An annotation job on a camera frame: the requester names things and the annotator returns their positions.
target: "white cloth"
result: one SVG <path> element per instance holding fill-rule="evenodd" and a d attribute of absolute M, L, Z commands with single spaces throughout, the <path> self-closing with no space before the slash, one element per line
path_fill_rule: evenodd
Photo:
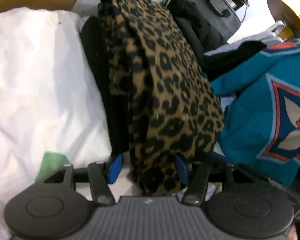
<path fill-rule="evenodd" d="M 44 152 L 75 167 L 111 153 L 106 115 L 80 42 L 78 15 L 0 14 L 0 240 L 5 204 L 31 185 Z"/>

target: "folded leopard print blanket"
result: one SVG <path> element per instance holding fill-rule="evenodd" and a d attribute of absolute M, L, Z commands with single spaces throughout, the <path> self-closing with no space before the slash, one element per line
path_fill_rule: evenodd
<path fill-rule="evenodd" d="M 99 21 L 110 63 L 110 92 L 128 97 L 133 177 L 146 194 L 183 185 L 174 155 L 188 163 L 213 150 L 221 107 L 191 47 L 160 4 L 101 0 Z"/>

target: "red border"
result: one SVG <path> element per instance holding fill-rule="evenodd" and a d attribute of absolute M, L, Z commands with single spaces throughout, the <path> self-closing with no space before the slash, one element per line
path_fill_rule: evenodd
<path fill-rule="evenodd" d="M 292 95 L 295 95 L 295 96 L 298 96 L 300 97 L 300 93 L 295 91 L 295 90 L 292 90 L 288 87 L 285 87 L 284 85 L 282 84 L 279 84 L 273 80 L 271 80 L 272 82 L 272 86 L 274 88 L 274 97 L 275 97 L 275 107 L 276 107 L 276 112 L 277 112 L 277 117 L 276 117 L 276 127 L 275 127 L 275 133 L 274 133 L 274 137 L 273 137 L 273 140 L 272 142 L 269 144 L 269 146 L 266 148 L 266 150 L 264 151 L 264 153 L 262 154 L 262 156 L 268 156 L 268 157 L 272 157 L 272 158 L 275 158 L 275 159 L 278 159 L 280 161 L 284 161 L 284 162 L 287 162 L 287 161 L 290 161 L 289 158 L 287 157 L 284 157 L 282 155 L 279 155 L 277 153 L 271 153 L 269 152 L 269 150 L 271 149 L 271 147 L 274 145 L 274 143 L 277 141 L 278 139 L 278 135 L 279 135 L 279 130 L 280 130 L 280 117 L 281 117 L 281 112 L 280 112 L 280 101 L 279 101 L 279 92 L 278 92 L 278 88 L 282 89 L 282 90 L 285 90 L 287 91 L 288 93 L 292 94 Z M 300 160 L 300 154 L 296 155 L 296 158 Z"/>

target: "leopard print fabric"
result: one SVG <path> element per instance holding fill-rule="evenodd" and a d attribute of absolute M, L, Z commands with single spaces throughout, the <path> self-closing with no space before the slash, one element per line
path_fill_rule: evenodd
<path fill-rule="evenodd" d="M 183 185 L 174 155 L 213 150 L 221 107 L 170 12 L 148 0 L 101 0 L 110 92 L 127 95 L 133 177 L 148 195 Z"/>

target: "green patch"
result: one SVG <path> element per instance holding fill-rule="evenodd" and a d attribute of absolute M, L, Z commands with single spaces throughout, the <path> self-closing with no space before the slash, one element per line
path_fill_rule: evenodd
<path fill-rule="evenodd" d="M 69 164 L 66 156 L 60 153 L 45 152 L 41 161 L 41 167 L 35 181 L 39 181 L 64 164 Z"/>

